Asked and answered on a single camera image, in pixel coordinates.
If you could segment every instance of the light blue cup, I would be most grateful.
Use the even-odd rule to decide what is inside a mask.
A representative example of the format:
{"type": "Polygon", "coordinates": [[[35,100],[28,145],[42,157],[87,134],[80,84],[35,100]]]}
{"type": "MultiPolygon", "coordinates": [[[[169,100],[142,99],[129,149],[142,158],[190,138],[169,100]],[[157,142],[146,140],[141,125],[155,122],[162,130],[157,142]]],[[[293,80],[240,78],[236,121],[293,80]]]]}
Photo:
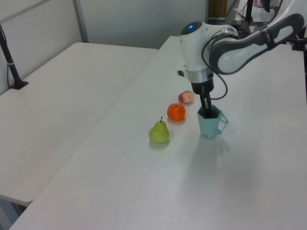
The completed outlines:
{"type": "Polygon", "coordinates": [[[197,112],[201,135],[205,138],[213,138],[216,135],[221,135],[229,122],[223,112],[215,105],[211,106],[211,110],[212,117],[206,117],[202,107],[197,112]]]}

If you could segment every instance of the white wall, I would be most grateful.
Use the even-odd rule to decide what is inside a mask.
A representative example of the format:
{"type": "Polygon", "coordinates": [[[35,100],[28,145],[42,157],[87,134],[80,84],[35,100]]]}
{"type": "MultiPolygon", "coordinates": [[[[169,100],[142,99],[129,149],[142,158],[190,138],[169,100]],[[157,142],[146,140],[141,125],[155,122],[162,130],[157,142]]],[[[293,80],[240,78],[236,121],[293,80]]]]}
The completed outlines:
{"type": "MultiPolygon", "coordinates": [[[[2,28],[22,79],[71,44],[81,41],[72,0],[47,1],[4,22],[2,28]]],[[[6,59],[0,49],[0,94],[7,89],[6,59]]]]}
{"type": "Polygon", "coordinates": [[[89,42],[160,48],[193,21],[206,20],[207,0],[77,0],[89,42]]]}

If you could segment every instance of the orange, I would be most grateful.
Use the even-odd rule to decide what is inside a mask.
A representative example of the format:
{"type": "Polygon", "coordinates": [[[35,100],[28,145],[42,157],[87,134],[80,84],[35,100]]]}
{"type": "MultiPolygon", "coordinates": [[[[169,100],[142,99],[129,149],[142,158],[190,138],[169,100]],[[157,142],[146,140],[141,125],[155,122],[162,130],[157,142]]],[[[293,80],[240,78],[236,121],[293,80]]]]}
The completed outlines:
{"type": "Polygon", "coordinates": [[[167,116],[173,121],[182,121],[185,114],[186,109],[180,103],[173,103],[167,109],[167,116]]]}

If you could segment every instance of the apple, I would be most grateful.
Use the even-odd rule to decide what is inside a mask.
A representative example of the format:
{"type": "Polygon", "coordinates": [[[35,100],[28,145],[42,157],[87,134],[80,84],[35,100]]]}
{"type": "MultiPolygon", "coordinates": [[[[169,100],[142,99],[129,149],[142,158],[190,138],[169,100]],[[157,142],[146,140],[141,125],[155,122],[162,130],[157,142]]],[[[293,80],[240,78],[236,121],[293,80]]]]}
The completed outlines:
{"type": "Polygon", "coordinates": [[[187,90],[179,94],[178,99],[182,103],[190,103],[194,99],[194,94],[192,91],[187,90]]]}

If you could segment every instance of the black cable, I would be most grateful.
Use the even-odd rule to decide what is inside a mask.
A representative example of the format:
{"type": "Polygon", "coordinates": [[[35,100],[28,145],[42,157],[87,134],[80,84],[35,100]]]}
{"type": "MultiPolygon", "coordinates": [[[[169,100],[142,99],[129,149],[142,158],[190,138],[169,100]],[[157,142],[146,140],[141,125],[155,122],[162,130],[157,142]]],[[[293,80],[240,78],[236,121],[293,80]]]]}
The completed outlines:
{"type": "MultiPolygon", "coordinates": [[[[216,36],[212,36],[211,38],[210,38],[210,40],[205,44],[205,46],[203,47],[203,49],[202,49],[202,51],[201,51],[201,58],[202,58],[202,61],[206,64],[206,66],[208,66],[208,68],[214,73],[214,70],[211,68],[211,66],[206,62],[206,60],[205,60],[205,58],[203,57],[203,53],[204,53],[204,51],[205,51],[205,49],[206,49],[206,47],[207,47],[207,45],[212,41],[212,40],[214,40],[216,37],[217,37],[218,35],[216,35],[216,36]]],[[[221,96],[221,97],[218,97],[218,98],[211,98],[211,100],[220,100],[220,99],[222,99],[222,98],[224,98],[226,95],[227,95],[227,93],[228,93],[228,86],[227,86],[227,84],[226,84],[226,81],[222,78],[222,76],[220,75],[220,74],[218,74],[218,73],[215,73],[220,79],[221,79],[221,81],[224,83],[224,85],[225,85],[225,93],[224,93],[224,95],[223,96],[221,96]]]]}
{"type": "Polygon", "coordinates": [[[245,9],[245,7],[247,6],[247,4],[248,4],[248,3],[246,3],[246,4],[244,5],[244,7],[242,8],[242,10],[241,10],[239,13],[236,14],[234,20],[236,19],[236,17],[237,17],[242,11],[243,11],[243,14],[244,14],[244,9],[245,9]]]}

